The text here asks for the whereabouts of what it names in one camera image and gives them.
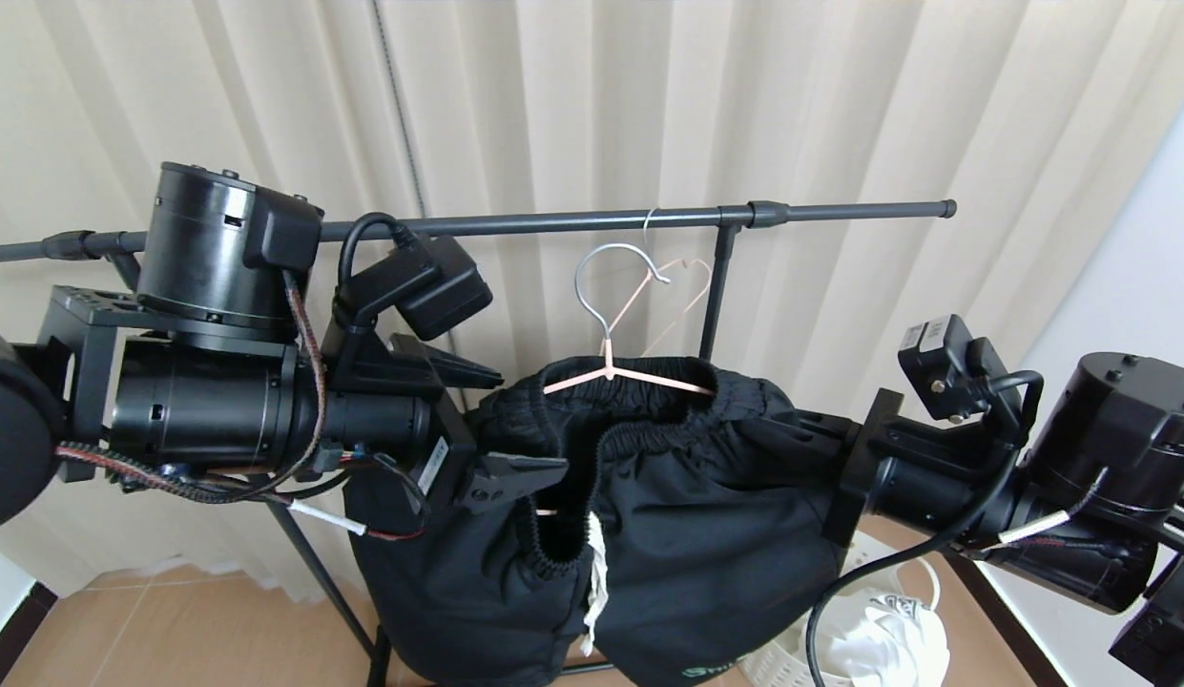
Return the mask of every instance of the dark brown baseboard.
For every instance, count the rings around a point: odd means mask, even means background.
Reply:
[[[0,685],[56,603],[57,595],[38,582],[12,614],[11,621],[0,631]]]
[[[990,579],[977,570],[977,565],[961,557],[945,557],[945,559],[960,582],[964,582],[966,590],[970,590],[972,597],[977,599],[977,605],[995,623],[995,629],[1003,636],[1011,653],[1015,653],[1016,660],[1019,660],[1019,664],[1037,687],[1068,687],[1058,669],[1054,668],[1053,662],[1049,662],[1049,657],[1041,650],[1041,644],[1032,640],[1023,623],[995,591]]]

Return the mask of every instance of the white cloth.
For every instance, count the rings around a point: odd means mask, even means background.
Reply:
[[[587,545],[592,547],[592,585],[587,591],[587,614],[583,617],[587,635],[579,646],[584,656],[591,656],[594,650],[596,621],[609,605],[609,558],[605,557],[604,527],[596,513],[587,514]]]
[[[940,687],[948,670],[939,615],[922,601],[874,588],[831,601],[817,648],[822,670],[855,687]]]

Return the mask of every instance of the green logo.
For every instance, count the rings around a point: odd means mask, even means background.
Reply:
[[[710,666],[709,668],[687,668],[681,670],[681,675],[686,675],[686,678],[708,678],[708,675],[718,675],[719,673],[727,673],[727,670],[732,669],[732,666],[735,666],[740,661],[745,660],[745,656],[748,656],[748,654],[740,656],[738,660],[725,662],[725,664],[714,664]]]

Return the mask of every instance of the white bag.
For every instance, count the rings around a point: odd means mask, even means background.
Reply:
[[[866,534],[855,535],[845,570],[887,556],[890,547]],[[889,569],[855,582],[834,597],[822,614],[817,648],[828,687],[939,687],[948,666],[944,623],[935,615],[940,579],[931,564],[931,604],[905,595]],[[811,687],[804,661],[806,616],[741,664],[755,687]]]

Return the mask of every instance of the curtain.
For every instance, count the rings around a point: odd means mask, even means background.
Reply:
[[[1184,2],[1158,0],[0,2],[0,243],[146,230],[163,160],[237,169],[329,218],[958,200],[951,220],[736,240],[714,362],[862,417],[876,386],[908,392],[894,349],[915,322],[960,313],[1018,364],[1183,101]],[[571,278],[610,239],[642,237],[462,240],[495,300],[453,332],[461,355],[509,383],[594,353]],[[713,230],[649,239],[657,262],[713,257]],[[334,251],[309,291],[320,327]],[[701,290],[674,269],[618,327],[618,355]],[[588,296],[614,313],[641,275],[605,253]],[[0,265],[8,340],[34,338],[53,283],[121,288],[103,263]],[[700,314],[654,352],[694,355]],[[343,532],[302,525],[356,582]],[[317,593],[263,506],[99,479],[53,483],[0,551],[58,595],[173,556]]]

